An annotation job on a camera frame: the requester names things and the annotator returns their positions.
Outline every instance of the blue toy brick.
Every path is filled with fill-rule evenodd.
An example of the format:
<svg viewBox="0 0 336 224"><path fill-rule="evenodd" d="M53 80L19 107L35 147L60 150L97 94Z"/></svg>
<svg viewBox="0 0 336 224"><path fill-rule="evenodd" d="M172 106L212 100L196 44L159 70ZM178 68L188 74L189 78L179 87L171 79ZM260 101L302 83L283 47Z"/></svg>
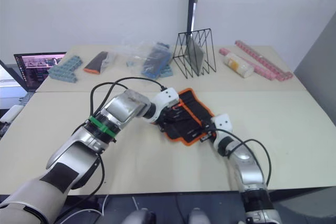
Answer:
<svg viewBox="0 0 336 224"><path fill-rule="evenodd" d="M127 61L126 62L126 66L128 66L128 67L132 67L133 65L134 65L133 61Z"/></svg>
<svg viewBox="0 0 336 224"><path fill-rule="evenodd" d="M156 79L160 76L161 70L168 64L171 56L172 53L169 51L169 46L157 42L146 58L141 73L148 78Z"/></svg>
<svg viewBox="0 0 336 224"><path fill-rule="evenodd" d="M48 73L52 79L75 83L77 78L73 71L75 71L81 64L82 61L79 56L73 56L62 65L56 65L50 68Z"/></svg>
<svg viewBox="0 0 336 224"><path fill-rule="evenodd" d="M165 66L160 72L160 77L162 78L169 77L172 75L173 75L173 70L169 65Z"/></svg>

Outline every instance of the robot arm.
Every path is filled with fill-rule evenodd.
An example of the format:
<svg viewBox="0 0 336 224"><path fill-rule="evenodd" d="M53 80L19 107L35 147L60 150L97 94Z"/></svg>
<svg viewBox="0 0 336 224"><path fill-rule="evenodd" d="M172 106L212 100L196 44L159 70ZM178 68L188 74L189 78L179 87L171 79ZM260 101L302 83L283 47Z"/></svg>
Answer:
<svg viewBox="0 0 336 224"><path fill-rule="evenodd" d="M212 124L216 129L232 132L227 114L213 117ZM216 137L212 141L221 156L227 156L240 144L229 134L221 131L216 131ZM246 223L282 224L278 211L274 209L269 199L262 171L250 151L242 145L231 153L228 159L235 170L238 189L246 212Z"/></svg>
<svg viewBox="0 0 336 224"><path fill-rule="evenodd" d="M155 122L161 110L178 102L172 88L152 102L130 89L114 97L51 156L43 175L24 183L0 204L0 223L54 223L69 191L85 185L99 165L99 155L134 117Z"/></svg>

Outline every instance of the plastic bag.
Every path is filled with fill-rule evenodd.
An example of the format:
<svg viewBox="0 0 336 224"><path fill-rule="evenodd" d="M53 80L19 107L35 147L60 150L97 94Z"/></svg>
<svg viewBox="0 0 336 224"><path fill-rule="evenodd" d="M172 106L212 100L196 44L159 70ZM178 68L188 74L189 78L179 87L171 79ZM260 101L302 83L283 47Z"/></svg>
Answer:
<svg viewBox="0 0 336 224"><path fill-rule="evenodd" d="M169 45L157 42L147 56L141 73L151 79L157 79L161 70L169 63L172 53L169 51Z"/></svg>
<svg viewBox="0 0 336 224"><path fill-rule="evenodd" d="M84 71L87 73L100 74L108 64L113 63L116 55L111 52L102 51L97 54L85 67Z"/></svg>

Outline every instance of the laptop screen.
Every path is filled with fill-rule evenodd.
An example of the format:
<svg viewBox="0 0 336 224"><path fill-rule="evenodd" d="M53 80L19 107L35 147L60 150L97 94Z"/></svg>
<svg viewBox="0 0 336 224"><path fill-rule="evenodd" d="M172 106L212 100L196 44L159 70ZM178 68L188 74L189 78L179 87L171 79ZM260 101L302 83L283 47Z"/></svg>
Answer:
<svg viewBox="0 0 336 224"><path fill-rule="evenodd" d="M35 91L48 77L48 69L57 65L66 52L15 54L15 60L30 91Z"/></svg>

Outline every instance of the beige table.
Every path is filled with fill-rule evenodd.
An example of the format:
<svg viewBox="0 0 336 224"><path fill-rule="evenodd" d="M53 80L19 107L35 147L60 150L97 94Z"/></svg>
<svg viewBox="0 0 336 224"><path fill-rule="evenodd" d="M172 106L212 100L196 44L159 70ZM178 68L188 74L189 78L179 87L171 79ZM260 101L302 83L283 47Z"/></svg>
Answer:
<svg viewBox="0 0 336 224"><path fill-rule="evenodd" d="M155 93L144 92L152 97ZM96 105L104 92L96 95ZM272 159L269 189L335 186L336 128L305 90L197 92L215 113L230 115L234 133L264 143ZM44 172L51 154L89 113L88 92L36 93L0 141L0 194ZM210 143L190 147L165 139L134 119L103 154L106 179L98 194L234 190L225 159ZM251 145L265 174L266 156ZM100 168L85 187L98 185Z"/></svg>
<svg viewBox="0 0 336 224"><path fill-rule="evenodd" d="M193 88L195 91L275 91L275 90L305 90L305 87L300 81L293 77L290 80L279 82L278 80L267 80L264 77L254 73L247 79L242 78L237 73L233 72L230 68L223 64L223 56L218 53L220 47L215 47L215 57L217 63L217 72L210 72L204 76L185 79L182 72L173 61L171 67L174 75L166 78L159 78L158 81L167 87L174 87L176 90L182 90L187 87ZM245 52L238 47L226 47L240 56L252 59ZM277 55L277 53L269 46L254 47L258 52L263 54L283 71L289 71L289 68ZM82 69L90 60L101 51L117 52L118 56L114 64L110 65L105 72L100 75L90 74L84 72ZM48 77L37 90L37 92L63 92L63 91L90 91L95 85L107 82L116 81L122 77L140 76L139 68L128 68L126 62L130 60L129 54L123 53L125 49L116 46L102 46L102 45L86 45L75 46L69 50L64 57L67 60L73 55L78 55L83 60L83 64L75 71L78 78L77 83L67 83L58 80L53 80ZM156 92L157 86L143 81L125 81L129 88L138 88L142 91ZM107 90L108 87L100 88L101 91Z"/></svg>

